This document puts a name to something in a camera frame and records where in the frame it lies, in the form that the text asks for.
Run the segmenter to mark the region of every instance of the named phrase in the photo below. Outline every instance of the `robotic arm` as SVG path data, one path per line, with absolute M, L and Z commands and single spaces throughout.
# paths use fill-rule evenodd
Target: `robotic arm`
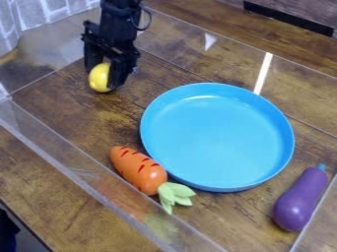
M 84 21 L 84 67 L 89 73 L 92 68 L 103 62 L 104 57 L 111 60 L 108 88 L 112 90 L 120 86 L 127 75 L 135 71 L 136 60 L 140 53 L 134 46 L 136 32 L 148 28 L 139 27 L 142 0 L 101 0 L 100 24 Z

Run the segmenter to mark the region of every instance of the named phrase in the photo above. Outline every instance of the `wooden table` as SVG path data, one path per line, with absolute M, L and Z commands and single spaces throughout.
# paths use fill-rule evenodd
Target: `wooden table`
M 335 40 L 210 0 L 147 0 L 146 4 L 337 76 Z M 179 37 L 178 31 L 166 32 Z M 167 46 L 170 41 L 163 38 L 162 42 L 167 42 Z M 242 61 L 237 53 L 241 51 L 246 55 L 251 51 L 243 49 L 246 46 L 227 39 L 216 43 L 219 46 L 214 47 L 211 55 L 226 55 L 227 61 L 233 62 L 226 65 L 220 61 L 223 73 L 211 67 L 214 58 L 208 54 L 196 55 L 192 60 L 194 52 L 182 55 L 182 62 L 188 59 L 192 62 L 187 71 L 143 52 L 136 76 L 128 78 L 116 92 L 95 94 L 88 88 L 83 61 L 79 60 L 15 92 L 13 101 L 113 169 L 107 158 L 112 145 L 127 145 L 143 151 L 138 121 L 144 107 L 158 95 L 186 83 L 208 80 L 253 89 L 250 79 L 258 73 L 261 61 L 257 59 L 263 59 L 263 53 L 253 50 L 255 58 Z M 307 166 L 323 161 L 329 178 L 337 166 L 335 79 L 275 58 L 262 96 L 281 108 L 294 126 L 295 151 L 287 168 L 253 190 L 233 194 L 198 191 L 195 206 L 175 208 L 178 217 L 228 251 L 289 251 L 295 233 L 283 232 L 273 224 L 274 202 Z M 160 250 L 2 128 L 0 134 L 1 200 L 52 250 Z

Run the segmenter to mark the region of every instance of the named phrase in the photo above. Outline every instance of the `carrot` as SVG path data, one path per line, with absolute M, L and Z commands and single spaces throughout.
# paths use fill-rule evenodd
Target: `carrot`
M 195 192 L 184 185 L 167 182 L 166 169 L 148 156 L 128 147 L 115 146 L 109 158 L 126 181 L 146 195 L 159 195 L 168 214 L 175 203 L 192 206 L 190 197 Z

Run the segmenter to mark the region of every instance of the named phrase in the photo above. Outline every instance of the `toy eggplant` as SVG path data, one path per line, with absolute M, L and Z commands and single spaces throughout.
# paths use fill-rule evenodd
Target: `toy eggplant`
M 287 231 L 301 231 L 327 184 L 325 165 L 309 167 L 274 205 L 274 222 Z

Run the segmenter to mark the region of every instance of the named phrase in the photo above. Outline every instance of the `lemon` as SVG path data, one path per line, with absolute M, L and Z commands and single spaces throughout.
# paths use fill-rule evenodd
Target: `lemon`
M 105 93 L 111 89 L 107 87 L 109 78 L 109 63 L 100 63 L 89 72 L 89 87 L 99 93 Z

